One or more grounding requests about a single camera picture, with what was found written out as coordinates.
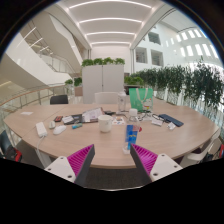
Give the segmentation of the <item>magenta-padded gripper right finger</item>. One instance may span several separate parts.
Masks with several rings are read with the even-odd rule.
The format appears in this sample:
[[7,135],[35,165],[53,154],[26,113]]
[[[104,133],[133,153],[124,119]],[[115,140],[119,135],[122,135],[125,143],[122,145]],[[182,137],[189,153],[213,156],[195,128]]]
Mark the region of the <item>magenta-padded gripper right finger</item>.
[[182,169],[182,167],[168,155],[164,153],[157,155],[136,144],[130,146],[130,153],[144,185]]

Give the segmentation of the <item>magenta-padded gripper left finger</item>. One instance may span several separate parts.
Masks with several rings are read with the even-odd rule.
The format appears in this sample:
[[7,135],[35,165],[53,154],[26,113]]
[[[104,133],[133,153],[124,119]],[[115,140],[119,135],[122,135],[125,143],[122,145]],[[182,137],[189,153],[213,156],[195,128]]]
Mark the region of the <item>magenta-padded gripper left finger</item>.
[[46,168],[46,171],[76,185],[84,186],[94,155],[95,147],[91,144],[68,157],[59,156]]

